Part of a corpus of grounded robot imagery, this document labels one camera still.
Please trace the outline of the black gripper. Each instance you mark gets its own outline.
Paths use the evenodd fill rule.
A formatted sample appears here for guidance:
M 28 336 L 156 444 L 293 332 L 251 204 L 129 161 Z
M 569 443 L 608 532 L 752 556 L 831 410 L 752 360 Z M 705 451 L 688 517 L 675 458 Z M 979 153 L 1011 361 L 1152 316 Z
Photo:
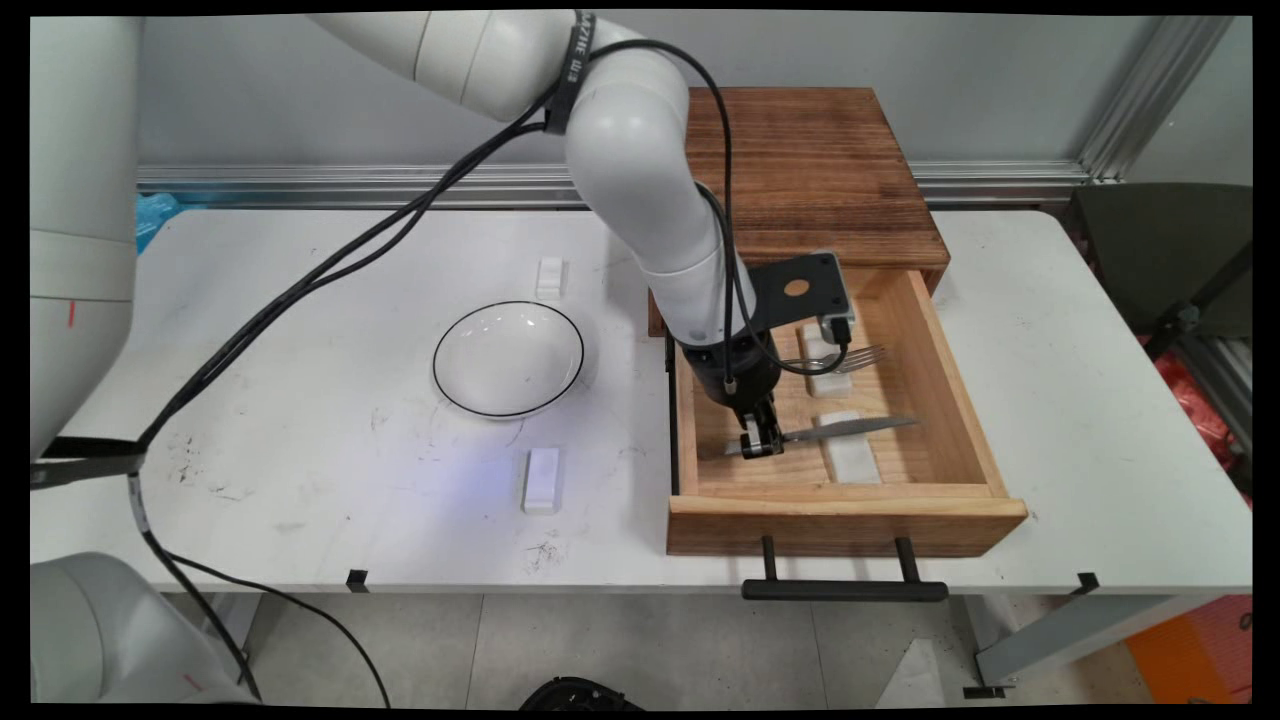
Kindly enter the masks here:
M 705 395 L 716 404 L 739 413 L 742 433 L 739 455 L 753 460 L 785 451 L 785 433 L 776 413 L 773 391 L 781 369 L 765 357 L 777 354 L 771 336 L 749 340 L 737 333 L 724 351 L 723 343 L 681 345 L 685 360 Z

